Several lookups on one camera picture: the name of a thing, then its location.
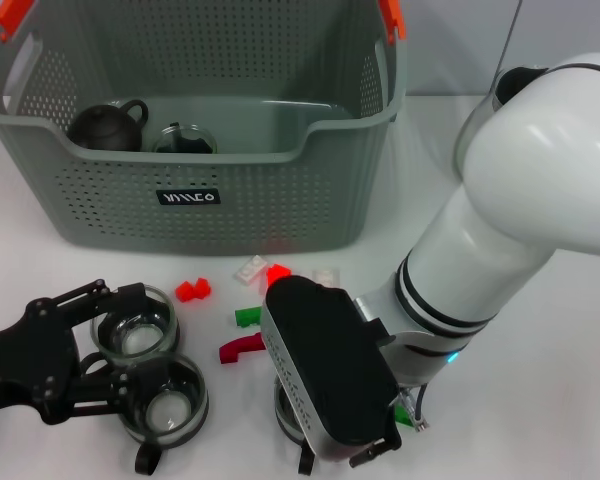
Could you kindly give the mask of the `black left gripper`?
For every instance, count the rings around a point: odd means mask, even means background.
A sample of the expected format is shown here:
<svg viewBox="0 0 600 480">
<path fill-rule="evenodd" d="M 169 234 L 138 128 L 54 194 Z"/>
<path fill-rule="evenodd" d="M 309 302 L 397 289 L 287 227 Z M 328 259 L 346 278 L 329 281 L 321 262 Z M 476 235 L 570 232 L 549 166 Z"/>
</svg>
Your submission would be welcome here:
<svg viewBox="0 0 600 480">
<path fill-rule="evenodd" d="M 46 424 L 71 417 L 127 415 L 167 380 L 160 360 L 124 369 L 106 366 L 78 379 L 79 356 L 69 323 L 103 314 L 134 314 L 147 305 L 145 285 L 112 291 L 98 279 L 55 298 L 31 301 L 21 319 L 0 331 L 0 410 L 27 406 Z M 67 392 L 73 380 L 73 406 Z"/>
</svg>

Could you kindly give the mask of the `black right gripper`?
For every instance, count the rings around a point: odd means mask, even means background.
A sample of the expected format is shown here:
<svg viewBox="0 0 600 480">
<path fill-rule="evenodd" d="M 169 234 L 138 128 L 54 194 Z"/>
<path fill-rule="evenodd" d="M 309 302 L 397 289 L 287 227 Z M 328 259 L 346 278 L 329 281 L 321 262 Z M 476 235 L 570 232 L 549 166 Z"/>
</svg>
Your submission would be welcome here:
<svg viewBox="0 0 600 480">
<path fill-rule="evenodd" d="M 385 454 L 401 448 L 395 422 L 399 398 L 399 394 L 356 394 L 348 402 L 348 444 L 354 454 Z"/>
</svg>

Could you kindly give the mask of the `black round object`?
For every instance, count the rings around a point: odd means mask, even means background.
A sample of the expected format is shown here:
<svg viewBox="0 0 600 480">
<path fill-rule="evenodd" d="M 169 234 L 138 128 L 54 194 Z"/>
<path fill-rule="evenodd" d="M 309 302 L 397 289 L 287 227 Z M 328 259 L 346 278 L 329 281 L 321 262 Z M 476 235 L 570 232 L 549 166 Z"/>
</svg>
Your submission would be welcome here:
<svg viewBox="0 0 600 480">
<path fill-rule="evenodd" d="M 103 367 L 124 368 L 177 350 L 180 325 L 171 300 L 156 287 L 144 285 L 147 305 L 141 312 L 103 314 L 90 321 L 90 336 L 97 351 L 81 360 L 83 374 L 99 362 Z"/>
</svg>

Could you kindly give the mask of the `glass teacup with black holder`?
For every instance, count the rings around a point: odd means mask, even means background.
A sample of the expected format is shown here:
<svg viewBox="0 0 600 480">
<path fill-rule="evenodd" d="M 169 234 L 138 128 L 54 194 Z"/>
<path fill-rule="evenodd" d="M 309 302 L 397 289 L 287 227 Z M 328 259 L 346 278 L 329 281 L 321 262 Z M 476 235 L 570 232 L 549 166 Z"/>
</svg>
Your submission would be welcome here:
<svg viewBox="0 0 600 480">
<path fill-rule="evenodd" d="M 215 154 L 217 143 L 214 136 L 198 125 L 171 123 L 163 129 L 155 141 L 153 152 L 182 154 Z"/>
<path fill-rule="evenodd" d="M 129 414 L 118 415 L 126 432 L 139 444 L 135 472 L 145 476 L 155 472 L 165 451 L 182 446 L 197 435 L 210 406 L 204 376 L 188 357 L 163 353 L 146 361 L 151 360 L 166 363 L 167 380 Z"/>
<path fill-rule="evenodd" d="M 274 382 L 274 408 L 279 427 L 288 439 L 300 447 L 298 474 L 307 477 L 311 476 L 315 463 L 315 454 L 305 438 L 279 378 L 276 378 Z"/>
</svg>

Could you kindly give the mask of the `dark red curved toy brick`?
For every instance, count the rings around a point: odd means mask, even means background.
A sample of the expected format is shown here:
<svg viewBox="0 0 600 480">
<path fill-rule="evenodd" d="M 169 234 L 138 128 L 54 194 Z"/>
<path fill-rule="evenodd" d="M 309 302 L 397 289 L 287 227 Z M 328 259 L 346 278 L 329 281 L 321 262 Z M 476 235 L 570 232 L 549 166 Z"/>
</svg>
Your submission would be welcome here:
<svg viewBox="0 0 600 480">
<path fill-rule="evenodd" d="M 218 355 L 222 364 L 231 364 L 237 363 L 242 354 L 264 351 L 265 349 L 262 334 L 258 332 L 222 345 L 219 348 Z"/>
</svg>

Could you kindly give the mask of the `grey perforated plastic storage basket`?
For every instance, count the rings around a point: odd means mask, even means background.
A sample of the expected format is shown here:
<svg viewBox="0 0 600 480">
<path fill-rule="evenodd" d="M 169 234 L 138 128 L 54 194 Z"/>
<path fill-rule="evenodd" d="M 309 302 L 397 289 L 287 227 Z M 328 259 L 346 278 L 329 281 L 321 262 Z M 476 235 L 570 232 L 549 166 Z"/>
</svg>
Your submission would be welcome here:
<svg viewBox="0 0 600 480">
<path fill-rule="evenodd" d="M 35 0 L 0 41 L 0 140 L 68 241 L 190 255 L 335 249 L 406 92 L 377 0 Z M 142 100 L 139 152 L 67 130 Z M 171 123 L 215 154 L 156 153 Z"/>
</svg>

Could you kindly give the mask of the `orange-red small toy brick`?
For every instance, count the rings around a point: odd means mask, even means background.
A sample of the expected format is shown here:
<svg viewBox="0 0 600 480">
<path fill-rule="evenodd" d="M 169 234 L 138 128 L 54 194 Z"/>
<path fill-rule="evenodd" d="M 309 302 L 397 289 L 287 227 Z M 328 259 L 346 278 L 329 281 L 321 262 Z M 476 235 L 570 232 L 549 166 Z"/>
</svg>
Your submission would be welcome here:
<svg viewBox="0 0 600 480">
<path fill-rule="evenodd" d="M 186 303 L 193 300 L 203 300 L 209 297 L 212 293 L 212 288 L 207 279 L 198 278 L 195 283 L 183 282 L 175 289 L 176 298 Z"/>
</svg>

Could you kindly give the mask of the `red sloped toy brick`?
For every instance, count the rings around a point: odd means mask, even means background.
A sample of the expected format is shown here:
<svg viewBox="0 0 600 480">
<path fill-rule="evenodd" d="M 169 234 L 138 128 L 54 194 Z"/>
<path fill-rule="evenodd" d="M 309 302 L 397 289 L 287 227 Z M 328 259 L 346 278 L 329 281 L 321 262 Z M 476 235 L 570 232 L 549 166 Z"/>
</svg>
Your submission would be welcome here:
<svg viewBox="0 0 600 480">
<path fill-rule="evenodd" d="M 273 264 L 266 271 L 267 287 L 271 287 L 276 281 L 292 275 L 292 270 L 280 264 Z"/>
</svg>

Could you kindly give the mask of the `dark clay teapot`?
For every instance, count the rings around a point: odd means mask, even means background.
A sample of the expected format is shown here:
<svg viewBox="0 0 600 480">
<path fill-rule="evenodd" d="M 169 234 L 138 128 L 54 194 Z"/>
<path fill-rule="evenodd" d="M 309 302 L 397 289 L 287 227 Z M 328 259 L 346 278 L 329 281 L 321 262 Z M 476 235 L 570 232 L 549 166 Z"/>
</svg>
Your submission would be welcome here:
<svg viewBox="0 0 600 480">
<path fill-rule="evenodd" d="M 90 150 L 139 152 L 148 119 L 149 109 L 142 100 L 131 100 L 121 107 L 95 105 L 75 118 L 67 137 Z"/>
</svg>

